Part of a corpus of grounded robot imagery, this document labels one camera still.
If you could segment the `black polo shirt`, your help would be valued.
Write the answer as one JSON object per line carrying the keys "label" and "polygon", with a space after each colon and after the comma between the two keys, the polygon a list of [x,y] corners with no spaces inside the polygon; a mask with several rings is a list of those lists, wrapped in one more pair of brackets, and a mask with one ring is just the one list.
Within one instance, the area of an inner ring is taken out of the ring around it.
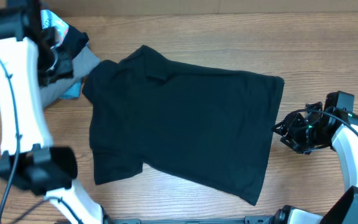
{"label": "black polo shirt", "polygon": [[284,84],[175,62],[146,45],[101,62],[83,87],[93,104],[95,183],[133,177],[148,164],[255,205]]}

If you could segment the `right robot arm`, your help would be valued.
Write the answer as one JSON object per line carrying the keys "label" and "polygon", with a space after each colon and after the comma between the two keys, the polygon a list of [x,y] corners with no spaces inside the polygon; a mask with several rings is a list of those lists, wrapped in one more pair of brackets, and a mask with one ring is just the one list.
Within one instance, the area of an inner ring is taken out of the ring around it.
{"label": "right robot arm", "polygon": [[286,205],[267,223],[358,223],[358,115],[354,95],[327,95],[324,103],[307,104],[273,127],[281,142],[299,154],[323,148],[336,152],[342,170],[344,195],[323,216]]}

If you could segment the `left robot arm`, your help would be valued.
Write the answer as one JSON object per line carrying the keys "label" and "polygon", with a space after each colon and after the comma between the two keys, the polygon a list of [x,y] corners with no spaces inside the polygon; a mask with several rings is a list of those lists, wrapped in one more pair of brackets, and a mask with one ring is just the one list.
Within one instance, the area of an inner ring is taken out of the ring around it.
{"label": "left robot arm", "polygon": [[42,196],[71,223],[110,223],[77,178],[70,147],[57,147],[44,108],[99,63],[88,36],[39,1],[0,8],[0,178]]}

